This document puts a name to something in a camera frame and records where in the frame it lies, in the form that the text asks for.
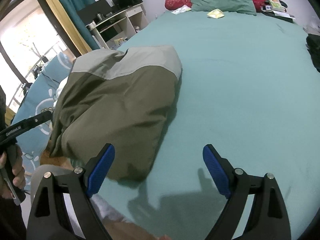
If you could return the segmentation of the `person left hand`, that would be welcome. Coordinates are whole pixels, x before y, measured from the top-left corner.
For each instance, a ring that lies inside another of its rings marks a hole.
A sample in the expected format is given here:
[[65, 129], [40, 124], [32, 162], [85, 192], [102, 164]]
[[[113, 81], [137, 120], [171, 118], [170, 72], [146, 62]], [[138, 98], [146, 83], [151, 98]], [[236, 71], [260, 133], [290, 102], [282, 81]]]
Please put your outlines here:
[[1, 198], [13, 200], [20, 205], [25, 200], [25, 170], [22, 165], [22, 151], [17, 144], [1, 154]]

